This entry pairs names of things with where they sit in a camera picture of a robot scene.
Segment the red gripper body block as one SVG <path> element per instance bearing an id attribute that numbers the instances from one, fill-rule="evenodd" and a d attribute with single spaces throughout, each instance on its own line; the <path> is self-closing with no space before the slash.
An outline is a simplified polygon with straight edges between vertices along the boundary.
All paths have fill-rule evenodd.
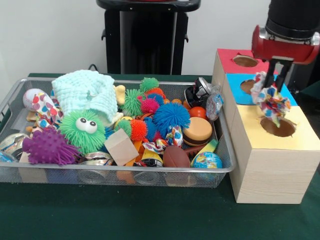
<path id="1" fill-rule="evenodd" d="M 311 39 L 294 41 L 269 34 L 257 25 L 252 34 L 251 52 L 253 57 L 263 61 L 287 60 L 294 64 L 310 64 L 320 50 L 320 34 L 315 32 Z"/>

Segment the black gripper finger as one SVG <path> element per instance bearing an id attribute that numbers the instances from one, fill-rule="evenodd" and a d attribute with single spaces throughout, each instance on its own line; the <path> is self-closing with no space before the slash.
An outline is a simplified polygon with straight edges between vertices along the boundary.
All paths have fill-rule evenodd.
<path id="1" fill-rule="evenodd" d="M 269 66 L 266 72 L 265 80 L 264 80 L 264 87 L 269 88 L 274 83 L 274 72 L 276 68 L 277 61 L 275 59 L 271 59 L 268 61 Z"/>
<path id="2" fill-rule="evenodd" d="M 291 69 L 293 61 L 280 60 L 279 63 L 282 65 L 282 68 L 281 68 L 280 74 L 277 75 L 276 80 L 274 81 L 278 93 L 280 93 L 283 88 L 287 74 Z"/>

